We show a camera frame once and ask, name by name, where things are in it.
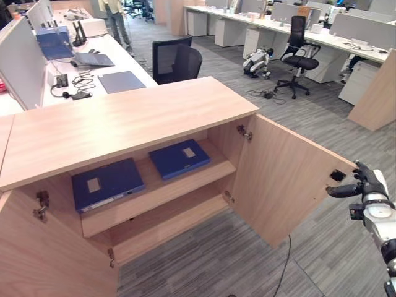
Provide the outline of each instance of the office chair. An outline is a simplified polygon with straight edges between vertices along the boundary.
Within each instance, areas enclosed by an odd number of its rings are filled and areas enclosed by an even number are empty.
[[[132,18],[142,17],[143,16],[143,2],[132,0],[131,5],[131,16]]]
[[[313,57],[321,49],[321,46],[305,42],[304,32],[305,17],[297,15],[291,17],[291,32],[289,37],[289,45],[284,54],[280,57],[280,60],[283,63],[296,68],[296,74],[293,76],[292,80],[278,80],[277,86],[273,90],[276,93],[278,91],[278,88],[290,87],[293,90],[292,99],[296,98],[296,88],[305,90],[305,95],[309,95],[309,89],[300,85],[296,81],[296,78],[299,76],[300,71],[301,73],[304,73],[305,70],[315,69],[319,65],[319,62],[313,59]],[[312,47],[313,54],[310,55],[310,57],[305,57],[307,55],[307,50],[303,48],[304,45],[309,45]],[[304,56],[298,56],[296,54],[298,51],[304,51]]]
[[[154,10],[153,7],[151,6],[149,0],[144,0],[143,2],[143,9],[142,9],[142,15],[145,19],[146,22],[148,22],[149,20],[153,20],[154,21]]]
[[[178,45],[191,46],[192,37],[177,40],[153,42],[153,79],[158,84],[173,82],[173,68],[175,64]]]
[[[188,45],[179,44],[174,60],[173,82],[196,79],[202,64],[202,55],[195,48]]]

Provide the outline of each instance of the wooden countertop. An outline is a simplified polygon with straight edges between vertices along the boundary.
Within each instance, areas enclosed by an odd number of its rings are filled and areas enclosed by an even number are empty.
[[[6,154],[8,139],[11,132],[14,115],[0,117],[0,172],[2,168],[3,158]]]
[[[16,114],[0,172],[6,191],[257,113],[213,77]]]

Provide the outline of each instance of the open cabinet door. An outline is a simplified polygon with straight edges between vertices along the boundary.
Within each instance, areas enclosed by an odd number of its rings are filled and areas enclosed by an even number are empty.
[[[242,149],[232,190],[233,208],[271,246],[283,239],[335,186],[330,174],[349,174],[355,165],[297,133],[261,116]]]
[[[83,238],[18,189],[0,198],[1,297],[112,297],[118,269]]]

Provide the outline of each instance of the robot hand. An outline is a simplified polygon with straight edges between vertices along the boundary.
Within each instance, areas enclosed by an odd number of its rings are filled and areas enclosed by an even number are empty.
[[[389,200],[385,178],[380,170],[371,170],[365,164],[356,162],[354,177],[356,184],[328,187],[327,193],[336,198],[346,198],[362,194],[361,204],[350,204],[352,220],[362,220],[372,234],[374,242],[387,264],[390,280],[385,282],[388,297],[396,297],[396,210]]]

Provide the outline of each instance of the gray laptop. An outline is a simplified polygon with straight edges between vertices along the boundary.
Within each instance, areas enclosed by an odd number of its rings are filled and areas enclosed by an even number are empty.
[[[79,65],[114,66],[105,54],[76,53],[74,59]]]
[[[146,87],[131,71],[103,74],[98,78],[107,94]]]

